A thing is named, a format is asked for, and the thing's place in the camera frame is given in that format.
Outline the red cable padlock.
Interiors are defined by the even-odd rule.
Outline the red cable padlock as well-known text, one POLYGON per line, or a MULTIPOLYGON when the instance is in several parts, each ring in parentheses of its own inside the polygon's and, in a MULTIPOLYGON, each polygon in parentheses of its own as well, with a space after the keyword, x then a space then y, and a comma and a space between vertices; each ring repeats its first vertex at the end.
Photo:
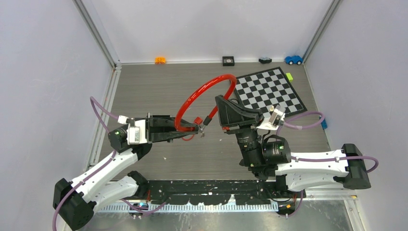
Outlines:
MULTIPOLYGON (((195 120, 194 120, 194 124, 197 124, 197 125, 200 125, 200 124, 202 124, 202 122, 203 122, 203 120, 200 118, 200 117, 196 117, 195 118, 195 120)), ((192 140, 193 138, 194 138, 194 134, 193 135, 191 135, 190 137, 183 137, 183 138, 181 138, 183 141, 190 141, 190 140, 192 140)))

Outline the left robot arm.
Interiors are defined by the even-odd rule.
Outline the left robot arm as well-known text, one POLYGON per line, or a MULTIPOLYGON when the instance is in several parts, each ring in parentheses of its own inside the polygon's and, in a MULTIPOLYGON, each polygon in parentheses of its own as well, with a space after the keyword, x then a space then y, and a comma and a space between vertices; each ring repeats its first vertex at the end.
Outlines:
POLYGON ((113 151, 80 176, 60 179, 54 187, 52 230, 57 230, 57 218, 71 230, 84 227, 102 208, 127 197, 144 198, 149 190, 146 178, 131 171, 111 183, 125 168, 140 161, 156 142, 170 142, 203 131, 209 120, 196 118, 190 123, 180 117, 149 115, 146 118, 119 116, 121 125, 108 133, 113 151))

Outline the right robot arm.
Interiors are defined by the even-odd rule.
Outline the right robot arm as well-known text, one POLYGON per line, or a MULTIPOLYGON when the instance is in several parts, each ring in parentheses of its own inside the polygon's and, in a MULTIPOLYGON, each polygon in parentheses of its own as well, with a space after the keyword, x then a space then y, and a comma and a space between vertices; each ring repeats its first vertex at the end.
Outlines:
POLYGON ((323 185, 340 184, 345 189, 371 188, 365 160, 354 144, 341 149, 317 153, 292 152, 288 141, 276 134, 260 136, 260 129, 275 131, 285 125, 285 113, 280 106, 271 107, 272 115, 264 118, 261 110, 246 108, 222 95, 215 97, 219 123, 226 134, 236 137, 246 167, 259 180, 274 177, 275 193, 288 197, 292 192, 323 185))

